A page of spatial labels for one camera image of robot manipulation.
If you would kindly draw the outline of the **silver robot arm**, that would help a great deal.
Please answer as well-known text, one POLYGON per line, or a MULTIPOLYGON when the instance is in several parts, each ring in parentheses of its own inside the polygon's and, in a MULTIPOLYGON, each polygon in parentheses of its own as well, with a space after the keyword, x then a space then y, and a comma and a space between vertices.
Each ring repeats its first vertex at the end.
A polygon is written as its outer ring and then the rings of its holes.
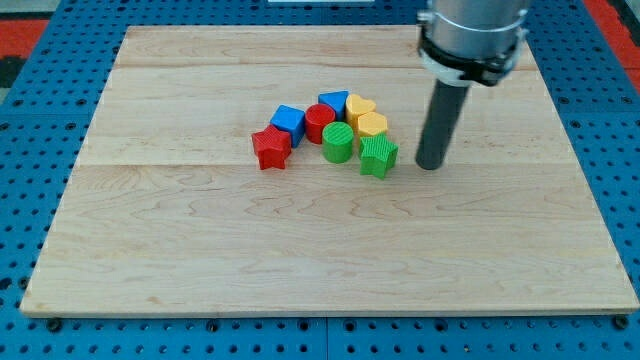
POLYGON ((530 0, 428 0, 417 12, 418 54, 453 87, 492 87, 517 64, 530 0))

